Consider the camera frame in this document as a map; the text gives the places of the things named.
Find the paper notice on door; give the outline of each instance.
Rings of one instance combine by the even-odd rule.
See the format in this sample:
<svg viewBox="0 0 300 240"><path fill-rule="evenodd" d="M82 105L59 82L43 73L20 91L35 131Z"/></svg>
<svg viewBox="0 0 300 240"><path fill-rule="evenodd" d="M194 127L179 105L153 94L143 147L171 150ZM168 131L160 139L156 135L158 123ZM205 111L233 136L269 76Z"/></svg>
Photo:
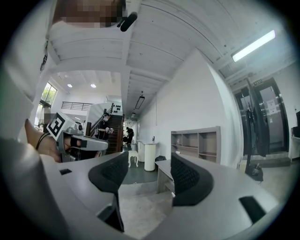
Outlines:
<svg viewBox="0 0 300 240"><path fill-rule="evenodd" d="M277 108L276 108L276 104L275 104L275 101L272 99L270 101L267 101L267 106L268 106L268 110L269 110L269 114L272 115L272 114L276 114L277 112Z"/></svg>

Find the person in black clothing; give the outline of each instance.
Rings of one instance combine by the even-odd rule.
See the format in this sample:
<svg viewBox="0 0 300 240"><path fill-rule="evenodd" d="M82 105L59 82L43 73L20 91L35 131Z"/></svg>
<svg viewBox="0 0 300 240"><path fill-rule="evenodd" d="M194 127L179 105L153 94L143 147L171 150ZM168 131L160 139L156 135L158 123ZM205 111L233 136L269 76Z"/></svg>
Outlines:
<svg viewBox="0 0 300 240"><path fill-rule="evenodd" d="M103 119L98 123L96 127L95 137L101 140L107 140L109 136L109 127L107 121L110 119L110 114L105 113Z"/></svg>
<svg viewBox="0 0 300 240"><path fill-rule="evenodd" d="M127 134L128 134L128 136L127 136L127 138L128 138L127 144L130 145L131 142L132 142L132 138L134 137L135 133L134 133L134 131L133 131L132 128L127 127L126 129L127 129Z"/></svg>

